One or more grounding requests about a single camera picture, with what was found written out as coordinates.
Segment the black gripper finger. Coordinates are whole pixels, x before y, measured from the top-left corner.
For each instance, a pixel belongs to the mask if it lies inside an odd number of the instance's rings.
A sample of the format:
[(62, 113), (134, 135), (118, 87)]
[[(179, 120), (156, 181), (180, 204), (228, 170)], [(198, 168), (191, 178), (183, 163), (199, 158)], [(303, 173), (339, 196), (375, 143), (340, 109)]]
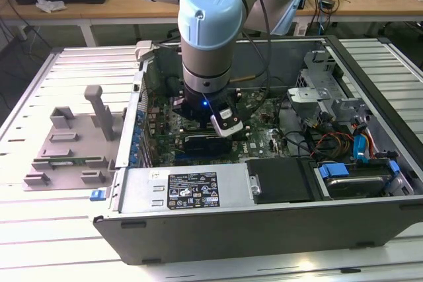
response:
[(172, 111), (190, 122), (202, 122), (201, 112), (191, 106), (185, 98), (175, 98), (172, 101)]

